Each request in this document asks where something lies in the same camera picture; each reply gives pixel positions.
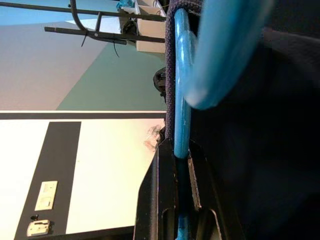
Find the blue tube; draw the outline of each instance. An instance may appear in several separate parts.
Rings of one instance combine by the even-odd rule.
[[[179,9],[175,20],[175,123],[174,123],[174,155],[184,159],[188,156],[191,108],[184,100],[182,83],[192,70],[196,36],[189,30],[188,14]]]
[[[273,2],[204,1],[194,66],[182,82],[190,106],[216,106],[232,89],[251,58]]]

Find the light switch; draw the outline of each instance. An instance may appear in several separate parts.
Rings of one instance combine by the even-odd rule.
[[[54,206],[58,181],[43,181],[41,183],[35,211],[51,210]]]
[[[39,220],[30,222],[28,229],[26,231],[27,237],[47,235],[49,232],[50,221],[49,220]]]

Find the blue object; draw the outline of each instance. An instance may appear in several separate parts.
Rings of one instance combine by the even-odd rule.
[[[174,155],[184,159],[188,156],[191,108],[184,100],[182,83],[192,70],[196,36],[189,29],[188,14],[179,9],[174,15],[175,21],[175,122]]]
[[[194,67],[182,82],[189,105],[201,110],[216,106],[232,89],[253,54],[273,2],[204,1]]]
[[[134,8],[135,3],[132,0],[120,0],[118,4],[116,5],[116,9],[120,9],[121,7],[129,7],[129,8]]]

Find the wall switch plate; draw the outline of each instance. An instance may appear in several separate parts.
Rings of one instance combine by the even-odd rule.
[[[47,235],[49,232],[50,221],[49,220],[39,220],[30,222],[28,229],[26,231],[27,237]]]
[[[51,210],[54,207],[58,181],[43,181],[41,183],[35,211]]]

